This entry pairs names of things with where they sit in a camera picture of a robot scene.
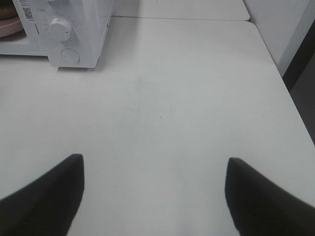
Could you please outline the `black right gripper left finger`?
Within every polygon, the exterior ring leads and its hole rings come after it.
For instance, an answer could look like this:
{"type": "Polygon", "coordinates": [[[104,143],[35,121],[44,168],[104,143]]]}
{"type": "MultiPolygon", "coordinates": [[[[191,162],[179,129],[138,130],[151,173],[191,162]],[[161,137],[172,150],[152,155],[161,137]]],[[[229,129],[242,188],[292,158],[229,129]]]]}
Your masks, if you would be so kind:
{"type": "Polygon", "coordinates": [[[2,236],[65,236],[85,188],[84,159],[72,154],[30,184],[1,199],[2,236]]]}

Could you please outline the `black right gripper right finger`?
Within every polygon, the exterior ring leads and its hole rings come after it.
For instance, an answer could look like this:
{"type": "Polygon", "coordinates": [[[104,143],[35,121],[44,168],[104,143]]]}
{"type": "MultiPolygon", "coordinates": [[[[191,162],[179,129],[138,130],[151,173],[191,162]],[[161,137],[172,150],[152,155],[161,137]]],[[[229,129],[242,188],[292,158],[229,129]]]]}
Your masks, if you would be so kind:
{"type": "Polygon", "coordinates": [[[313,236],[315,208],[283,190],[240,158],[229,158],[225,198],[242,236],[313,236]]]}

